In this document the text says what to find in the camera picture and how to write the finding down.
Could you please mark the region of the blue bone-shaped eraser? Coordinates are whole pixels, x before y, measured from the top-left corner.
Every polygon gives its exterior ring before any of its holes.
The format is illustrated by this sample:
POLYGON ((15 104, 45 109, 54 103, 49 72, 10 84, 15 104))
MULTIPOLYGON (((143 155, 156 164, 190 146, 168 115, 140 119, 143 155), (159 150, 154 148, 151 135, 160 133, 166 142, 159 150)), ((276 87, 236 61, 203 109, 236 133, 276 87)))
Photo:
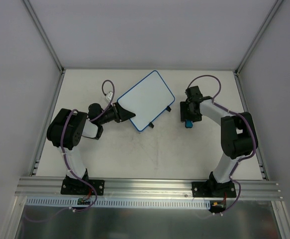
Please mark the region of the blue bone-shaped eraser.
POLYGON ((186 120, 185 121, 185 128, 192 128, 193 127, 193 122, 191 120, 186 120))

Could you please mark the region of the blue-framed whiteboard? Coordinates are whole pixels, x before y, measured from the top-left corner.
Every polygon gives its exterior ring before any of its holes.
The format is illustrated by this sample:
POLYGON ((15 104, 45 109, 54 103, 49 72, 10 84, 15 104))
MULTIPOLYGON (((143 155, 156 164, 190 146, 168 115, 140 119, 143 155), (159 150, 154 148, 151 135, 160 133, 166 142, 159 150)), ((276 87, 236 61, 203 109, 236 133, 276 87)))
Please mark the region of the blue-framed whiteboard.
POLYGON ((130 121, 139 132, 150 126, 174 101, 174 94, 156 70, 117 99, 120 106, 135 114, 130 121))

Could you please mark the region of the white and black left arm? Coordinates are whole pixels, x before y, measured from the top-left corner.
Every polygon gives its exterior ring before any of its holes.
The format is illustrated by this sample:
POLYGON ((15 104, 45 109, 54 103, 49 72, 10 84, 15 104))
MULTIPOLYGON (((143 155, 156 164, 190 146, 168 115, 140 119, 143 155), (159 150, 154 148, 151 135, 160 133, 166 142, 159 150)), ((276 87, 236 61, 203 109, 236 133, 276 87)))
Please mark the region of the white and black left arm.
POLYGON ((81 138, 98 140, 105 123, 120 123, 135 116, 135 113, 124 109, 119 103, 108 105, 106 109, 93 103, 87 113, 65 108, 57 113, 48 126, 47 139, 61 153, 67 169, 66 179, 73 181, 72 188, 78 194, 86 193, 90 187, 88 170, 77 149, 81 138))

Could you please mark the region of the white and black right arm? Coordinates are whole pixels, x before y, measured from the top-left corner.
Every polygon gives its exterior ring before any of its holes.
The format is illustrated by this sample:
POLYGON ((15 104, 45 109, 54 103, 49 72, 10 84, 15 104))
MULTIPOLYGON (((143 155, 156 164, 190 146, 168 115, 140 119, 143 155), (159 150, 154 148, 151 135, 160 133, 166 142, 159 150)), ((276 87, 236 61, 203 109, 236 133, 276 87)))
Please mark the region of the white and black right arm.
POLYGON ((223 151, 217 167, 205 182, 192 182, 193 197, 235 198, 237 196, 232 175, 238 163, 250 156, 258 147, 252 116, 249 112, 232 113, 203 96, 198 86, 188 87, 187 99, 180 103, 181 122, 186 128, 207 117, 220 126, 223 151))

